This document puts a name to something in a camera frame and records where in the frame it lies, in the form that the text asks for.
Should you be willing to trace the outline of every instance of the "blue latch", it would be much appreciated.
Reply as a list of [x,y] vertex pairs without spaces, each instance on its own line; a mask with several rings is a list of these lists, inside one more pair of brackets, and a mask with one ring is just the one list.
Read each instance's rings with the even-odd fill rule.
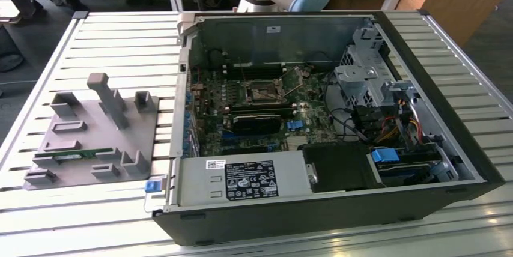
[[161,191],[161,181],[146,180],[144,186],[145,193],[157,193]]
[[370,153],[370,155],[374,160],[374,163],[399,161],[398,153],[392,148],[378,148]]

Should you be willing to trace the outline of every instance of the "barcode sticker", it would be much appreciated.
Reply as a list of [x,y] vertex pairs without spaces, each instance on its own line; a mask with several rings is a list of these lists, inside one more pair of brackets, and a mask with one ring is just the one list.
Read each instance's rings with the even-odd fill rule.
[[224,169],[225,160],[207,160],[207,170]]

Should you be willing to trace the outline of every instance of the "floor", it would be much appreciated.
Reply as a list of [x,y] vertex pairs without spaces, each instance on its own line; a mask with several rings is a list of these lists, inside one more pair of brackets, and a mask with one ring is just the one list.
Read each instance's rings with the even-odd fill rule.
[[[12,71],[0,73],[0,143],[29,95],[33,82],[1,85],[5,82],[36,81],[64,33],[73,12],[56,7],[48,0],[37,0],[46,12],[29,22],[9,26],[10,37],[25,56],[25,62]],[[90,11],[165,10],[167,0],[81,0]],[[463,47],[471,60],[509,100],[513,100],[513,0],[503,0]],[[9,50],[9,41],[0,34],[0,53]]]

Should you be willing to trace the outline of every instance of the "red wire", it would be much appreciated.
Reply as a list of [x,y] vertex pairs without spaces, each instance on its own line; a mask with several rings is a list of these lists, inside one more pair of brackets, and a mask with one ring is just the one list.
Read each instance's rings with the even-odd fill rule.
[[383,122],[382,122],[382,134],[384,133],[384,123],[386,123],[386,121],[390,120],[390,119],[394,119],[394,117],[386,117],[384,120],[383,120]]

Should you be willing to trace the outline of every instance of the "blue connector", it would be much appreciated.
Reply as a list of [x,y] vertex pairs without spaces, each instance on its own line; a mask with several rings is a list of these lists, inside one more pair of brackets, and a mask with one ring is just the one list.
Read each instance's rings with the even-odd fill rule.
[[301,127],[303,127],[303,121],[301,120],[287,122],[287,130],[289,130],[289,131],[300,129]]
[[185,93],[185,104],[188,105],[191,103],[191,101],[192,101],[192,94],[191,94],[191,92],[187,92]]

